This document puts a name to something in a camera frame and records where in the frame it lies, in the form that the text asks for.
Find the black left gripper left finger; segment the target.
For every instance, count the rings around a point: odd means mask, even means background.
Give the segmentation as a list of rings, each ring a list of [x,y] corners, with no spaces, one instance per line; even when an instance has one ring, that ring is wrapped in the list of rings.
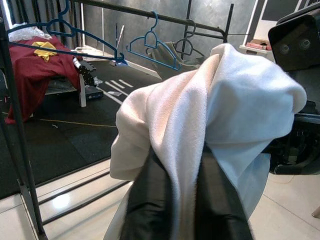
[[[171,179],[150,148],[129,191],[119,240],[170,240],[172,208]]]

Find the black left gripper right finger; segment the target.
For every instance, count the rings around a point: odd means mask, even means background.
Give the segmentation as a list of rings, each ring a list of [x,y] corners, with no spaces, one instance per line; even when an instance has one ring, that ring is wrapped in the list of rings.
[[[206,145],[197,175],[194,240],[253,240],[237,190]]]

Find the white shirt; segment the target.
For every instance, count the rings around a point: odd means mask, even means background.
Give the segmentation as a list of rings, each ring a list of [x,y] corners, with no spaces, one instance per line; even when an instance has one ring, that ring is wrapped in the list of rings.
[[[170,240],[195,240],[204,145],[236,189],[248,220],[269,175],[271,157],[264,149],[292,130],[306,102],[305,89],[278,65],[221,44],[198,69],[139,88],[124,100],[116,114],[110,175],[133,185],[152,148],[171,180]],[[131,187],[103,240],[120,240]]]

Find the blue plastic hanger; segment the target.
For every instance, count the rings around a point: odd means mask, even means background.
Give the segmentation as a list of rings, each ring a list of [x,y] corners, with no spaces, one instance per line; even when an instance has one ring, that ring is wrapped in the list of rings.
[[[70,0],[64,0],[64,1],[65,1],[65,8],[58,12],[57,18],[54,18],[46,23],[45,25],[46,32],[49,35],[55,35],[55,36],[66,37],[66,38],[73,38],[78,34],[84,37],[90,37],[96,40],[98,43],[101,43],[104,47],[111,49],[113,51],[113,55],[105,56],[105,55],[76,53],[75,54],[76,56],[108,60],[108,61],[114,61],[115,63],[126,64],[127,62],[125,61],[124,54],[122,52],[118,52],[118,50],[113,45],[111,45],[110,43],[106,42],[104,39],[101,39],[90,32],[87,32],[85,30],[82,30],[80,28],[77,28],[71,25],[69,22],[67,22],[64,19],[64,15],[67,14],[70,10]],[[66,30],[58,30],[58,31],[52,30],[52,26],[55,25],[56,23],[62,24],[63,27],[66,26],[69,29],[69,32],[67,32]]]
[[[161,40],[158,39],[158,36],[157,34],[155,33],[154,29],[157,27],[158,25],[158,21],[159,21],[159,16],[158,14],[155,12],[155,11],[152,11],[153,15],[154,15],[154,18],[155,18],[155,23],[154,25],[150,28],[150,30],[148,30],[143,36],[139,36],[139,37],[136,37],[134,38],[132,41],[129,42],[128,45],[126,45],[126,51],[130,54],[133,54],[133,55],[136,55],[136,56],[139,56],[143,59],[146,59],[146,60],[149,60],[153,63],[156,63],[156,64],[159,64],[161,66],[164,66],[164,67],[167,67],[169,69],[172,69],[172,70],[175,70],[175,71],[178,71],[181,69],[181,64],[178,63],[177,61],[177,58],[176,58],[176,55],[170,50],[170,48],[164,43],[162,42]],[[152,35],[153,38],[154,38],[154,45],[152,44],[148,44],[147,43],[147,38],[148,38],[148,35]],[[156,59],[153,59],[152,57],[148,57],[147,55],[143,55],[142,53],[139,53],[139,52],[135,52],[133,51],[133,44],[136,42],[136,41],[139,41],[139,40],[143,40],[143,46],[144,47],[147,47],[147,48],[151,48],[151,49],[157,49],[158,46],[162,46],[168,53],[169,55],[173,58],[173,60],[171,61],[170,64],[168,63],[164,63],[162,61],[158,61]]]

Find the black gym machine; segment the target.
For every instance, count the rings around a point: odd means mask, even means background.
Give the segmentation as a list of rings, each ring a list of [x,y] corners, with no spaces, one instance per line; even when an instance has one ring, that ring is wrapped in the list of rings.
[[[73,59],[73,64],[79,72],[80,90],[77,90],[65,76],[53,76],[48,84],[46,95],[59,95],[71,92],[78,92],[79,105],[81,108],[87,106],[87,101],[96,100],[103,97],[103,91],[98,89],[102,83],[93,72],[96,67],[85,60]]]

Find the black metal clothes rack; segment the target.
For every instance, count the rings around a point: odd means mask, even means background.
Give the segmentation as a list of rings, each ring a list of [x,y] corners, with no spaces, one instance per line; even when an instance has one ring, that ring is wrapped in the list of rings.
[[[107,3],[101,0],[69,0],[69,4],[78,2],[80,4],[86,4],[90,6],[95,6],[99,7],[102,9],[109,9],[113,11],[118,11],[122,13],[128,13],[128,14],[133,14],[137,16],[143,16],[146,18],[154,18],[154,14],[152,12],[132,8],[132,7],[126,7],[122,5],[116,5],[116,4],[111,4]],[[228,39],[228,34],[229,34],[229,28],[231,24],[231,19],[232,19],[232,14],[233,14],[233,9],[234,5],[231,4],[229,7],[229,13],[227,17],[227,22],[226,22],[226,27],[224,30],[220,29],[219,27],[211,27],[208,25],[203,25],[200,23],[196,23],[191,21],[190,19],[182,20],[178,18],[173,18],[169,17],[166,15],[159,15],[158,14],[158,20],[163,20],[166,22],[170,23],[176,23],[176,24],[181,24],[184,25],[185,27],[188,26],[193,26],[194,29],[204,29],[204,30],[209,30],[213,32],[218,32],[220,33],[219,36],[217,35],[211,35],[211,38],[215,39],[221,39],[223,40],[224,43],[227,42]],[[34,23],[35,27],[46,27],[47,22],[36,22]],[[111,187],[110,189],[105,190],[101,194],[85,201],[84,203],[81,203],[74,208],[70,208],[66,211],[63,211],[62,213],[59,213],[58,215],[53,216],[52,218],[49,218],[47,220],[43,220],[41,216],[41,211],[40,211],[40,202],[38,201],[38,196],[36,193],[36,185],[35,185],[35,180],[34,180],[34,175],[32,171],[32,166],[31,162],[28,157],[28,152],[27,152],[27,142],[26,142],[26,137],[25,137],[25,129],[23,126],[23,119],[21,115],[21,107],[20,107],[20,101],[18,97],[18,92],[17,92],[17,87],[15,84],[14,80],[14,73],[13,73],[13,67],[12,67],[12,62],[11,58],[9,56],[9,44],[11,42],[9,41],[8,34],[18,30],[18,27],[6,30],[5,27],[5,21],[4,21],[4,15],[2,10],[0,9],[0,51],[2,52],[1,55],[1,61],[3,62],[4,66],[4,72],[5,76],[7,78],[7,86],[8,86],[8,91],[10,94],[10,99],[12,102],[12,108],[13,112],[16,117],[16,127],[17,127],[17,134],[18,134],[18,139],[19,139],[19,144],[20,144],[20,150],[22,154],[22,160],[23,160],[23,167],[25,170],[26,177],[23,178],[21,176],[21,173],[19,171],[19,168],[17,166],[17,158],[16,155],[13,151],[13,144],[9,136],[8,128],[5,124],[4,119],[0,118],[0,128],[3,131],[6,143],[7,143],[7,148],[11,156],[11,160],[15,169],[15,173],[17,175],[17,182],[19,184],[20,188],[20,194],[22,195],[26,207],[27,207],[27,212],[30,215],[32,224],[34,226],[34,230],[36,232],[36,236],[38,240],[49,240],[46,234],[46,231],[44,229],[44,225],[47,225],[53,221],[56,221],[62,217],[65,217],[79,209],[82,209],[89,204],[92,204],[93,202],[101,199],[102,197],[105,197],[106,195],[116,191],[119,188],[122,188],[126,185],[130,184],[130,181],[122,181],[119,184],[115,185],[114,187]],[[69,29],[66,26],[63,26],[61,23],[56,23],[55,25],[51,26],[51,29],[53,31],[61,31],[61,30],[66,30],[69,33]]]

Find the red shirt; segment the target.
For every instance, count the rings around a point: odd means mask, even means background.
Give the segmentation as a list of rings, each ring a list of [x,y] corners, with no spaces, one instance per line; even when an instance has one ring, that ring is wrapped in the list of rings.
[[[23,122],[41,105],[52,77],[66,77],[75,89],[81,89],[72,55],[58,53],[45,61],[33,48],[10,43],[8,49]]]

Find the yellow cloth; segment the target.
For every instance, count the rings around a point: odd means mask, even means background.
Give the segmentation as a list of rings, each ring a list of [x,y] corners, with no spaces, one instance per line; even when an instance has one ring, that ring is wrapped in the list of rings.
[[[34,55],[42,58],[45,62],[49,62],[50,58],[56,56],[56,47],[52,45],[49,41],[35,41],[32,43],[33,47],[38,47],[34,50]]]

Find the white plastic bag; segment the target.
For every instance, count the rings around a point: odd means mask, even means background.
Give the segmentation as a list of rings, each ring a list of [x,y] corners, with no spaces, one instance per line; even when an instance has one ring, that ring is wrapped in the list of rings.
[[[52,39],[52,37],[49,34],[44,33],[42,30],[40,30],[36,26],[18,29],[16,31],[10,32],[8,34],[8,39],[9,39],[10,42],[19,42],[19,41],[22,41],[22,40],[31,40],[34,37],[39,37],[39,38],[43,38],[43,39],[46,39],[46,40]]]

